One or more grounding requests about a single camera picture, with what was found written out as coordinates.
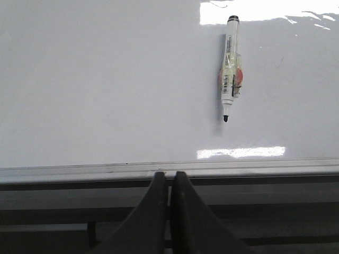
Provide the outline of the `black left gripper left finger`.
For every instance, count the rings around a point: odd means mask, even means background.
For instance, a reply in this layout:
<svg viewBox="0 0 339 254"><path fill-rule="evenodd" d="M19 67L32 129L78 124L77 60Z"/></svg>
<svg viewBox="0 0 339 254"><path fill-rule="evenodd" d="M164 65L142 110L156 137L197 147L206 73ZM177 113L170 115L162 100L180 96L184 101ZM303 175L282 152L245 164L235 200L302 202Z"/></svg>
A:
<svg viewBox="0 0 339 254"><path fill-rule="evenodd" d="M167 203L166 177L157 172L139 204L88 253L164 253Z"/></svg>

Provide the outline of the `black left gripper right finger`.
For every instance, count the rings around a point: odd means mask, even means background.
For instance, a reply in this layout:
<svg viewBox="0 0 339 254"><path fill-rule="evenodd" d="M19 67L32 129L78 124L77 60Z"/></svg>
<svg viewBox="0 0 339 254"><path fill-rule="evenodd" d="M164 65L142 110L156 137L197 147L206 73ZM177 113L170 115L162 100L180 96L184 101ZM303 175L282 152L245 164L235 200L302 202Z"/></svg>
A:
<svg viewBox="0 0 339 254"><path fill-rule="evenodd" d="M174 253L255 252L205 205L183 171L176 173L172 183L170 225Z"/></svg>

